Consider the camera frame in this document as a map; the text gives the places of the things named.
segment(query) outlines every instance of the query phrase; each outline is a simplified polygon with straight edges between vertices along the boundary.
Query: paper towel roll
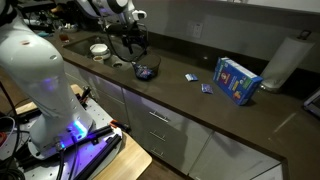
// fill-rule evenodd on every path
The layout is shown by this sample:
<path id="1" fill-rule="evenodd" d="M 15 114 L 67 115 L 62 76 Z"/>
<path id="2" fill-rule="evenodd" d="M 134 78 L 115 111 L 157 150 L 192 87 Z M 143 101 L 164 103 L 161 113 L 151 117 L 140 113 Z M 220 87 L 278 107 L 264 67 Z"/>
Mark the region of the paper towel roll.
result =
<path id="1" fill-rule="evenodd" d="M 261 74 L 261 85 L 270 91 L 277 91 L 306 57 L 314 42 L 287 37 Z"/>

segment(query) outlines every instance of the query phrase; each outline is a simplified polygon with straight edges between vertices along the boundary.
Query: white bowl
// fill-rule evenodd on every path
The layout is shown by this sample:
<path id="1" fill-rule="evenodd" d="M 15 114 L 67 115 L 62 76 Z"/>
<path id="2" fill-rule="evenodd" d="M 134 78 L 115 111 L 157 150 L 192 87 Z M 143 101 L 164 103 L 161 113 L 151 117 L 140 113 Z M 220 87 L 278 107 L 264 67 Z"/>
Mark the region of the white bowl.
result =
<path id="1" fill-rule="evenodd" d="M 90 46 L 90 51 L 95 56 L 102 56 L 108 53 L 108 46 L 105 44 L 94 44 Z"/>
<path id="2" fill-rule="evenodd" d="M 95 56 L 93 57 L 93 61 L 103 64 L 104 59 L 102 56 Z"/>
<path id="3" fill-rule="evenodd" d="M 105 59 L 108 59 L 111 56 L 111 54 L 110 54 L 110 52 L 108 52 L 107 54 L 104 54 L 104 55 L 101 55 L 101 56 L 105 60 Z"/>

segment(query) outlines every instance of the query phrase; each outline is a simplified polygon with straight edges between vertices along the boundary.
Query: cabinet drawer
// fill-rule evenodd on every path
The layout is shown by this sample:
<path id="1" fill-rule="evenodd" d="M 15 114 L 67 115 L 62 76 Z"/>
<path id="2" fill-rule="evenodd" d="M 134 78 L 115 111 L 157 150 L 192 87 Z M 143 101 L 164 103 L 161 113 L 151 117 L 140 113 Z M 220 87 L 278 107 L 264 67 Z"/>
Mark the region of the cabinet drawer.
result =
<path id="1" fill-rule="evenodd" d="M 137 128 L 132 125 L 134 139 L 150 153 L 188 174 L 205 142 L 190 138 L 170 126 L 163 129 L 157 127 L 157 123 L 154 125 L 143 124 Z"/>
<path id="2" fill-rule="evenodd" d="M 212 131 L 127 90 L 124 97 L 133 138 L 188 174 Z"/>
<path id="3" fill-rule="evenodd" d="M 194 138 L 198 141 L 203 141 L 203 137 L 208 137 L 212 131 L 207 127 L 204 127 L 130 91 L 124 91 L 128 98 L 128 100 L 126 99 L 126 104 L 128 104 L 128 107 L 130 107 L 131 111 L 134 112 L 131 114 L 133 119 L 144 120 L 146 124 L 148 124 L 148 120 L 152 119 L 154 120 L 153 123 L 160 122 L 162 124 L 166 124 L 180 133 L 186 134 L 188 137 Z"/>

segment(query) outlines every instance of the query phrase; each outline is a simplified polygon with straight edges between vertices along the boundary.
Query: sink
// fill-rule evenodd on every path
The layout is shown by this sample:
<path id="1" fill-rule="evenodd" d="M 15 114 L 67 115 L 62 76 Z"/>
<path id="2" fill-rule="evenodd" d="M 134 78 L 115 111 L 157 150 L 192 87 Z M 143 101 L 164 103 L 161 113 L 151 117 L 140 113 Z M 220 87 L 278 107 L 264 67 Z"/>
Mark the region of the sink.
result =
<path id="1" fill-rule="evenodd" d="M 85 56 L 88 58 L 88 60 L 93 61 L 92 58 L 94 56 L 90 51 L 90 47 L 93 44 L 96 44 L 97 41 L 99 41 L 101 43 L 106 44 L 111 52 L 110 58 L 104 61 L 104 65 L 122 71 L 126 71 L 129 68 L 132 68 L 130 62 L 122 61 L 116 54 L 120 55 L 122 58 L 132 60 L 134 57 L 137 57 L 141 54 L 141 52 L 143 51 L 142 48 L 138 45 L 132 45 L 133 54 L 130 54 L 129 49 L 122 45 L 121 39 L 117 37 L 111 37 L 110 39 L 112 41 L 114 50 L 111 48 L 108 38 L 103 36 L 92 36 L 78 42 L 67 44 L 64 46 L 64 48 L 76 54 Z"/>

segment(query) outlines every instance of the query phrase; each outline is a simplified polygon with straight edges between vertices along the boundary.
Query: drawer handle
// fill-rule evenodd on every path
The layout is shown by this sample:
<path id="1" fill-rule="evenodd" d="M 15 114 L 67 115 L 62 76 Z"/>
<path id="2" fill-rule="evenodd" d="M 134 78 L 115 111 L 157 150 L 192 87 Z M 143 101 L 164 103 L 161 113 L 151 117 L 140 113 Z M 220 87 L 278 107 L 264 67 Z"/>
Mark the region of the drawer handle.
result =
<path id="1" fill-rule="evenodd" d="M 156 117 L 156 118 L 158 118 L 158 119 L 160 119 L 160 120 L 162 120 L 162 121 L 164 121 L 164 122 L 166 122 L 166 123 L 168 123 L 169 121 L 167 120 L 167 117 L 160 117 L 159 115 L 157 115 L 156 114 L 157 112 L 155 111 L 155 112 L 149 112 L 149 114 L 151 114 L 152 116 L 154 116 L 154 117 Z"/>
<path id="2" fill-rule="evenodd" d="M 159 156 L 159 157 L 163 158 L 163 152 L 161 152 L 160 154 L 159 154 L 159 153 L 157 153 L 157 152 L 156 152 L 156 148 L 153 148 L 153 149 L 151 150 L 151 152 L 153 152 L 155 155 L 157 155 L 157 156 Z"/>
<path id="3" fill-rule="evenodd" d="M 166 135 L 163 135 L 162 137 L 160 137 L 158 134 L 156 134 L 156 130 L 154 130 L 153 132 L 149 132 L 150 134 L 154 135 L 155 137 L 157 137 L 158 139 L 162 140 L 162 141 L 166 141 L 164 138 L 166 137 Z"/>

